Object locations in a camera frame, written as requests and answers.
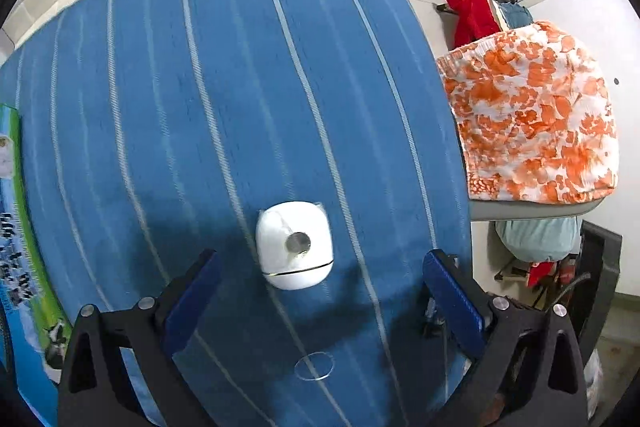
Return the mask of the small white rounded device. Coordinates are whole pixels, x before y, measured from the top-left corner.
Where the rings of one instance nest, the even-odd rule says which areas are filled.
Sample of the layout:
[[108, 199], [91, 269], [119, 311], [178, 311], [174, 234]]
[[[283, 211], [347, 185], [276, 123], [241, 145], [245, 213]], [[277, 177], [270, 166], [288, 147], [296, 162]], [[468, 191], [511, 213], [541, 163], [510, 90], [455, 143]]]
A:
[[281, 291], [301, 291], [330, 274], [330, 222], [320, 202], [281, 202], [259, 213], [255, 229], [260, 272]]

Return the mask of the red cloth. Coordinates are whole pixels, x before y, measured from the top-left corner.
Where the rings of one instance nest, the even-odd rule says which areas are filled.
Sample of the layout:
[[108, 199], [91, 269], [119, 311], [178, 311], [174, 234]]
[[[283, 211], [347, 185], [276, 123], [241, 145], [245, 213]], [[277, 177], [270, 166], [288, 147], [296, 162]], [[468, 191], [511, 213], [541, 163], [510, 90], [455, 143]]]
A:
[[466, 46], [500, 31], [487, 0], [446, 0], [458, 16], [454, 47]]

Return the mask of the blue cardboard box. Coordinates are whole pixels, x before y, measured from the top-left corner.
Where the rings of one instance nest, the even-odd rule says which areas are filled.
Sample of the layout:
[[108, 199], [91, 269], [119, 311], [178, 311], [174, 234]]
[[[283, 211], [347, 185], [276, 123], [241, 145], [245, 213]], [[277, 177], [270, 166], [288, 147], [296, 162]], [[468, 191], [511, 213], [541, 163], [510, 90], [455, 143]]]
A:
[[70, 324], [46, 277], [28, 219], [20, 118], [1, 106], [1, 377], [43, 426], [58, 423]]

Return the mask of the blue striped tablecloth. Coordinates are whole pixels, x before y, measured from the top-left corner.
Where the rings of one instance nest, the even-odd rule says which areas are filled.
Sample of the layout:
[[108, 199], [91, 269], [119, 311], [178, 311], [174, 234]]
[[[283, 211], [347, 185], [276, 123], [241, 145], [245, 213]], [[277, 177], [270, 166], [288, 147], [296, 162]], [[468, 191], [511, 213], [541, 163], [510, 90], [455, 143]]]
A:
[[[471, 262], [465, 174], [408, 0], [80, 0], [1, 69], [32, 229], [68, 315], [221, 284], [180, 372], [221, 426], [424, 426], [463, 358], [424, 333], [422, 263]], [[281, 291], [259, 213], [320, 202], [334, 263]]]

